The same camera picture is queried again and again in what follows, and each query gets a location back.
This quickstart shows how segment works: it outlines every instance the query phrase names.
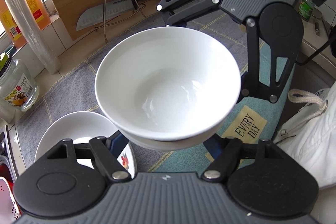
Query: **white bowl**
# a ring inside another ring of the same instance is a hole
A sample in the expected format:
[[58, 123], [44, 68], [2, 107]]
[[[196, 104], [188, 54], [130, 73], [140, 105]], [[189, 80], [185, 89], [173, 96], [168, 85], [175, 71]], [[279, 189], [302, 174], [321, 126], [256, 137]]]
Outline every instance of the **white bowl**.
[[172, 142], [161, 142], [161, 141], [156, 141], [156, 140], [145, 139], [145, 138], [141, 138], [135, 135], [128, 134], [126, 132], [122, 132], [122, 134], [126, 138], [128, 138], [131, 142], [143, 148], [166, 152], [166, 151], [176, 151], [176, 150], [186, 149], [189, 147], [193, 147], [195, 145], [199, 145], [200, 143], [203, 143], [208, 138], [210, 138], [214, 133], [212, 133], [211, 131], [207, 131], [204, 134], [199, 134], [199, 135], [196, 135], [188, 139], [172, 141]]
[[[54, 122], [44, 133], [36, 150], [35, 161], [62, 139], [70, 138], [73, 143], [88, 143], [94, 137], [110, 137], [116, 131], [114, 124], [98, 113], [78, 111], [67, 114]], [[137, 164], [130, 144], [126, 145], [117, 160], [134, 178]], [[77, 162], [93, 168], [91, 160], [78, 159]]]
[[214, 134], [239, 96], [236, 60], [213, 37], [188, 28], [134, 34], [101, 62], [95, 95], [119, 130], [177, 141]]

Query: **glass jar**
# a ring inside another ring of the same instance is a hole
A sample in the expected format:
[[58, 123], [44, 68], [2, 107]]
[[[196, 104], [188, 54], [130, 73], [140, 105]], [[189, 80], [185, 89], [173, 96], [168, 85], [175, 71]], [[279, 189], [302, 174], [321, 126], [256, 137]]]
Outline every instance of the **glass jar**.
[[298, 13], [305, 21], [309, 21], [314, 7], [315, 4], [312, 0], [301, 0]]
[[28, 110], [37, 100], [39, 88], [22, 60], [0, 56], [0, 99], [21, 111]]

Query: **jar label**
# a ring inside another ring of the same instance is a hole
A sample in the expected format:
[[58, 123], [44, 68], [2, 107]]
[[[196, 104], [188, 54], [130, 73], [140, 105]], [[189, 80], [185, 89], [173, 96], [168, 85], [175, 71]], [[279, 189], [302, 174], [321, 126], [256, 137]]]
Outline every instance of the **jar label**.
[[299, 7], [299, 15], [302, 16], [304, 19], [309, 20], [313, 9], [309, 6], [308, 3], [301, 0], [301, 4]]
[[10, 34], [14, 38], [14, 40], [17, 40], [22, 36], [22, 33], [19, 29], [19, 27], [16, 25], [11, 13], [9, 10], [4, 12], [1, 15], [1, 21], [5, 24], [5, 26], [9, 29]]
[[33, 17], [35, 18], [36, 22], [40, 22], [43, 19], [43, 15], [41, 9], [39, 9], [36, 0], [26, 0], [27, 4], [30, 8]]
[[21, 107], [25, 104], [25, 102], [30, 97], [32, 92], [33, 92], [33, 86], [23, 73], [20, 78], [20, 81], [16, 84], [12, 92], [3, 99], [12, 106]]

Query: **black cable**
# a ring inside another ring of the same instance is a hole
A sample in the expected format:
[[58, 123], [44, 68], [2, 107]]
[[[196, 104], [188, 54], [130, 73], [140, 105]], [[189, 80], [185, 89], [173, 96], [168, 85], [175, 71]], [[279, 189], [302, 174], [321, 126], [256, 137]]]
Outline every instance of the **black cable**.
[[310, 57], [308, 57], [305, 61], [303, 61], [302, 63], [295, 61], [295, 63], [299, 66], [304, 66], [309, 61], [311, 61], [313, 58], [315, 58], [320, 52], [322, 52], [326, 47], [328, 47], [335, 40], [336, 40], [336, 33], [331, 35], [329, 40], [322, 47], [320, 47], [316, 52], [314, 52]]

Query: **metal rod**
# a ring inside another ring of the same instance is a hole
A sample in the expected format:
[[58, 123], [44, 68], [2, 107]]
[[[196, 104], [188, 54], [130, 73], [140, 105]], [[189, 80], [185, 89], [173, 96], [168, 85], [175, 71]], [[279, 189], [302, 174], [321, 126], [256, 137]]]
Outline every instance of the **metal rod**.
[[47, 12], [48, 12], [49, 15], [58, 15], [58, 13], [53, 13], [53, 12], [51, 12], [51, 11], [48, 10], [48, 7], [47, 7], [47, 5], [45, 4], [45, 1], [44, 1], [44, 0], [42, 0], [42, 2], [43, 2], [43, 5], [44, 5], [44, 7], [45, 7], [45, 9], [47, 10]]
[[[143, 9], [143, 8], [146, 7], [146, 4], [145, 4], [145, 3], [141, 3], [140, 5], [142, 6], [141, 9]], [[134, 15], [135, 15], [136, 13], [138, 13], [138, 12], [139, 12], [139, 10], [137, 10], [134, 14], [130, 15], [129, 17], [126, 17], [126, 18], [124, 18], [124, 19], [122, 19], [122, 20], [119, 20], [119, 21], [116, 21], [116, 22], [113, 22], [113, 23], [106, 24], [105, 26], [111, 26], [111, 25], [115, 25], [115, 24], [118, 24], [118, 23], [120, 23], [120, 22], [123, 22], [123, 21], [129, 19], [130, 17], [134, 16]], [[119, 17], [119, 16], [116, 16], [116, 17], [114, 17], [114, 18], [111, 18], [111, 19], [109, 19], [107, 22], [109, 22], [109, 21], [111, 21], [111, 20], [113, 20], [113, 19], [115, 19], [115, 18], [117, 18], [117, 17]], [[101, 25], [101, 26], [96, 26], [96, 27], [95, 27], [95, 30], [100, 29], [100, 28], [103, 28], [103, 27], [104, 27], [103, 25]]]
[[[134, 1], [135, 1], [136, 5], [137, 5], [138, 9], [140, 10], [141, 14], [143, 15], [143, 17], [146, 17], [144, 15], [144, 13], [142, 12], [142, 10], [141, 10], [141, 8], [139, 6], [139, 3], [136, 0], [134, 0]], [[104, 0], [103, 20], [104, 20], [103, 21], [103, 23], [104, 23], [103, 28], [104, 28], [105, 43], [107, 43], [108, 41], [107, 41], [107, 38], [106, 38], [106, 31], [105, 31], [105, 27], [106, 27], [106, 0]]]

